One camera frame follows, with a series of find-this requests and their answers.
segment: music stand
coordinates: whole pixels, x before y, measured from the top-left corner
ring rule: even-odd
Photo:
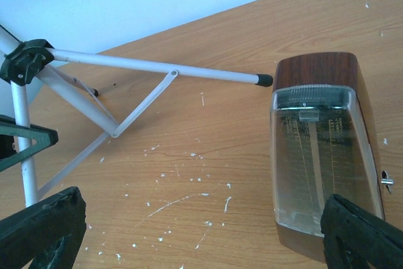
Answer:
[[[32,79],[37,77],[43,84],[47,85],[104,130],[94,142],[88,145],[87,148],[78,154],[40,189],[37,187],[34,158],[29,157],[22,161],[21,170],[25,205],[27,207],[37,203],[108,137],[119,137],[119,135],[168,88],[177,76],[192,76],[251,83],[263,87],[269,87],[273,83],[273,78],[267,74],[244,74],[240,72],[220,71],[201,67],[58,50],[53,48],[46,40],[20,42],[3,27],[0,28],[0,50],[6,54],[6,60],[0,70],[0,76],[11,85],[16,125],[24,127],[30,127],[31,125],[25,85],[31,83]],[[71,77],[49,65],[53,60],[97,64],[147,72],[160,72],[165,73],[166,76],[122,123],[118,123],[97,98],[98,91],[96,89],[90,88],[77,78]],[[90,102],[73,86],[88,92],[102,109]],[[32,140],[18,137],[18,145],[19,150],[22,151],[32,145]]]

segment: metronome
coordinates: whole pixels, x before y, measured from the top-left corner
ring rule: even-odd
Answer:
[[[270,120],[280,243],[325,262],[321,215],[331,194],[384,217],[375,123],[357,58],[324,52],[280,61]]]

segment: clear plastic cover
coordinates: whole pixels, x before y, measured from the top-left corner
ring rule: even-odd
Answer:
[[[279,89],[271,106],[271,162],[278,224],[316,236],[338,193],[382,218],[377,173],[356,93],[346,86]]]

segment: black rubber foot cap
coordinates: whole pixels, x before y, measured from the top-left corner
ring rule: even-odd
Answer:
[[[256,85],[258,85],[258,86],[263,86],[265,88],[268,88],[269,86],[271,86],[273,84],[273,77],[271,77],[270,75],[258,74],[258,77],[259,77],[259,81],[258,81],[258,83],[256,83]]]

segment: wooden table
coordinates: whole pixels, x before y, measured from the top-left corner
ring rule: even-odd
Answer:
[[[274,74],[279,60],[294,55],[354,53],[382,169],[395,180],[391,195],[383,191],[386,219],[403,229],[402,48],[403,0],[260,0],[105,54]],[[118,121],[164,77],[81,64],[62,70],[98,88]],[[78,186],[87,203],[77,268],[325,268],[278,242],[270,101],[271,88],[177,78],[121,137],[52,190]],[[101,133],[47,88],[31,115],[60,134],[36,157],[40,185]],[[1,174],[0,196],[1,218],[24,207],[18,168]]]

